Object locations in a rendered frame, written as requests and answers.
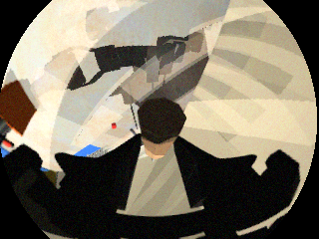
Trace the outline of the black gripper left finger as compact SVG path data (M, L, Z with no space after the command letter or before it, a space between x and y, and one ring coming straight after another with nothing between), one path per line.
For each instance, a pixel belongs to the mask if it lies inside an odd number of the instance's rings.
M136 172L136 164L140 158L141 140L143 135L137 132L127 142L121 143L99 158L55 152L55 159L61 170L64 170L64 174L100 184L119 206L117 210L124 211L127 208L132 180L135 178L133 175Z

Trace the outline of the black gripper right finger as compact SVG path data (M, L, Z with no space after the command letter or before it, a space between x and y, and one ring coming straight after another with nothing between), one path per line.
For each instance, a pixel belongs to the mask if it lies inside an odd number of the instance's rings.
M252 166L256 160L255 154L216 158L195 144L187 142L180 135L176 137L172 146L191 208L202 207L202 200L215 190L227 174Z

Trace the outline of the blue flat strip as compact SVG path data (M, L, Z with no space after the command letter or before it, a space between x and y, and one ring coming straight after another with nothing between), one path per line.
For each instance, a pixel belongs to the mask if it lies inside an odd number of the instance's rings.
M93 154L96 150L100 150L100 147L95 147L89 144L89 146L83 148L83 150L80 150L79 152L75 152L75 155L79 156L87 156L87 154Z

